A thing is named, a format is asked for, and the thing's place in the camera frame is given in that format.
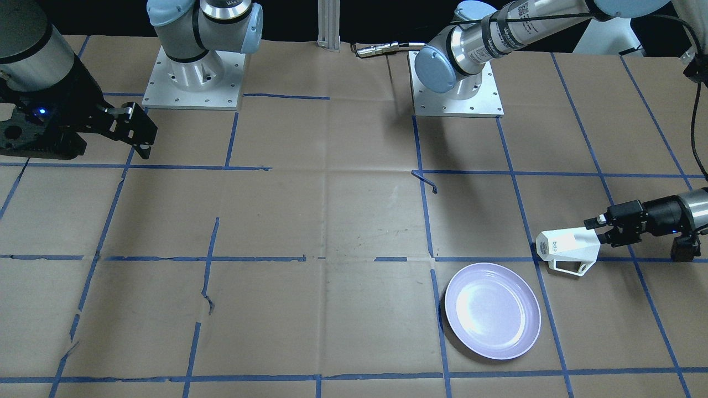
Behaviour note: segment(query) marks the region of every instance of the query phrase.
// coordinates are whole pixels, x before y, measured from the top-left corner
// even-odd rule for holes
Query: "plate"
[[[445,291],[452,331],[469,349],[492,359],[521,356],[541,332],[541,308],[529,285],[492,263],[464,267]]]

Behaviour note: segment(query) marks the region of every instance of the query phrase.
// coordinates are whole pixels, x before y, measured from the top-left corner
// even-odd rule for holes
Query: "round plate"
[[[541,308],[529,285],[506,267],[477,263],[452,277],[445,291],[452,331],[481,356],[516,358],[541,332]]]

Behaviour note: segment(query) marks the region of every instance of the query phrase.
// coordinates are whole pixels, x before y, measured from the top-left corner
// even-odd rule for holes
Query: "black background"
[[[70,35],[155,36],[146,0],[37,0],[61,33]],[[263,7],[263,38],[317,40],[317,0],[257,0]],[[486,0],[500,8],[508,0]],[[343,42],[429,41],[452,19],[459,0],[341,0]],[[661,13],[673,13],[668,4]],[[530,51],[572,52],[589,22],[580,23],[526,47]],[[682,28],[671,21],[636,19],[632,27],[647,55],[678,56],[688,48]]]

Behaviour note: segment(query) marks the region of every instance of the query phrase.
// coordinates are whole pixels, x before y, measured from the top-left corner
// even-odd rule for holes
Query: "white mounting plate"
[[[470,99],[456,100],[446,94],[431,91],[421,83],[416,74],[417,51],[408,52],[411,67],[413,106],[418,116],[458,116],[465,118],[496,118],[504,115],[504,107],[494,81],[489,62],[482,70],[482,83],[477,94]]]
[[[217,51],[224,62],[226,74],[219,83],[206,91],[184,91],[172,82],[172,68],[162,47],[142,99],[144,108],[238,110],[241,83],[244,79],[246,55],[240,52]]]

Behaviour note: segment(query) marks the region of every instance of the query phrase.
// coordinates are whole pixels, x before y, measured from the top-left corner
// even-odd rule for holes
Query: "metal mounting plate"
[[[418,116],[457,116],[464,118],[496,118],[504,115],[501,98],[496,88],[494,73],[487,62],[482,70],[482,84],[477,94],[470,99],[457,100],[446,94],[429,90],[416,75],[415,61],[417,51],[408,52],[411,68],[411,88],[413,106]]]
[[[181,90],[171,80],[172,70],[160,47],[155,66],[145,89],[142,105],[158,109],[238,110],[241,84],[244,79],[246,55],[239,52],[217,51],[224,62],[226,74],[219,83],[206,91]]]

